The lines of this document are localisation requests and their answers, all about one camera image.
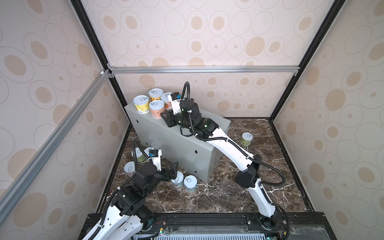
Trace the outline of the blue label can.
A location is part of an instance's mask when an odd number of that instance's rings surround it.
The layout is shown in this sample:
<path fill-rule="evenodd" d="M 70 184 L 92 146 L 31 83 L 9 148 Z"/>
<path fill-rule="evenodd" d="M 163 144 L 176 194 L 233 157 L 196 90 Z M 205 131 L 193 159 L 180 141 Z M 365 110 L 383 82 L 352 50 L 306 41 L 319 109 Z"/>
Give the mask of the blue label can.
<path fill-rule="evenodd" d="M 195 176 L 189 175 L 184 178 L 184 186 L 188 192 L 194 192 L 197 189 L 198 180 Z"/>
<path fill-rule="evenodd" d="M 171 183 L 175 188 L 181 188 L 184 185 L 183 173 L 178 171 L 176 178 L 174 180 L 171 180 Z"/>

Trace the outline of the pink label can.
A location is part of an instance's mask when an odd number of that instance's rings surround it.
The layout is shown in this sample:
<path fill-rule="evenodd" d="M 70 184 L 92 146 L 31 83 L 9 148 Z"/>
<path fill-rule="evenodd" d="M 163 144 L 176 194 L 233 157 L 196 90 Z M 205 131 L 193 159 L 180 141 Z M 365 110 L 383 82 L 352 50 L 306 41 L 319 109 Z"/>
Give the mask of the pink label can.
<path fill-rule="evenodd" d="M 162 119 L 161 113 L 165 112 L 165 103 L 161 100 L 154 100 L 149 103 L 151 115 L 154 119 Z"/>
<path fill-rule="evenodd" d="M 161 95 L 161 100 L 164 102 L 164 104 L 165 104 L 165 109 L 166 109 L 166 111 L 170 111 L 170 110 L 172 110 L 173 108 L 172 108 L 172 103 L 171 103 L 171 101 L 169 100 L 169 96 L 171 95 L 172 93 L 170 93 L 170 92 L 167 92 L 167 93 L 163 93 L 162 95 Z"/>

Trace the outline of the small yellow label can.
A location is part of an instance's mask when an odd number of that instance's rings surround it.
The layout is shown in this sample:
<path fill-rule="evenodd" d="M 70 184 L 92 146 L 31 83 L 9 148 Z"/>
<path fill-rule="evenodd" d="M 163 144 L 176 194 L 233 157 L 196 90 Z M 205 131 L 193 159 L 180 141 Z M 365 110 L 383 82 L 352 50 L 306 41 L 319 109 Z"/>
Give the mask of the small yellow label can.
<path fill-rule="evenodd" d="M 164 91 L 159 88 L 151 89 L 149 91 L 149 97 L 151 99 L 151 102 L 156 100 L 161 100 L 161 96 L 164 94 Z"/>

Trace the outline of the tall yellow label can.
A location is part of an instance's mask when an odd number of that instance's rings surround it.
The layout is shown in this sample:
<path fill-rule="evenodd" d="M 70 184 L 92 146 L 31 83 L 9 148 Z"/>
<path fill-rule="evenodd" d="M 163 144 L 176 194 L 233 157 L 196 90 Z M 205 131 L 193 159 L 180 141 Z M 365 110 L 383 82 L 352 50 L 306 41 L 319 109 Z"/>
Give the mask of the tall yellow label can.
<path fill-rule="evenodd" d="M 150 112 L 149 98 L 145 95 L 139 95 L 133 99 L 138 114 L 147 114 Z"/>

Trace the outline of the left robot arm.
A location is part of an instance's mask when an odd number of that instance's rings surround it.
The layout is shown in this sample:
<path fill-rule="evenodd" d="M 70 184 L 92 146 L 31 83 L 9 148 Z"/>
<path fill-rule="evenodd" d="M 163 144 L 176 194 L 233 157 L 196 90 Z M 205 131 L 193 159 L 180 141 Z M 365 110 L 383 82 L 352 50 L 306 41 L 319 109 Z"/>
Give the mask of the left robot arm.
<path fill-rule="evenodd" d="M 113 191 L 100 220 L 83 237 L 84 240 L 130 240 L 153 225 L 154 214 L 146 206 L 146 198 L 160 182 L 177 178 L 179 163 L 162 168 L 161 150 L 147 155 L 137 140 L 133 140 L 135 172 Z"/>

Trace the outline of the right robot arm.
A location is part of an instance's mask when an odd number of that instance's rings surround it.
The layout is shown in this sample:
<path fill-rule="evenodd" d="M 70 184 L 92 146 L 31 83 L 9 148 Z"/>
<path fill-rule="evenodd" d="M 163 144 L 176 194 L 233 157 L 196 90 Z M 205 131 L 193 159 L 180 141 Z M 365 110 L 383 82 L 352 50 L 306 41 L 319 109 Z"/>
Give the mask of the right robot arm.
<path fill-rule="evenodd" d="M 220 150 L 239 169 L 235 182 L 246 189 L 254 199 L 259 214 L 256 220 L 267 231 L 271 231 L 279 223 L 287 223 L 288 218 L 281 206 L 273 203 L 265 190 L 265 186 L 280 187 L 286 183 L 284 174 L 273 166 L 262 161 L 260 155 L 253 155 L 233 141 L 224 130 L 212 119 L 204 118 L 199 106 L 191 98 L 190 83 L 185 82 L 182 93 L 171 93 L 167 96 L 171 110 L 161 113 L 161 117 L 169 128 L 180 126 L 187 129 L 191 137 L 207 142 Z M 281 177 L 278 183 L 263 181 L 259 176 L 259 168 L 264 166 Z"/>

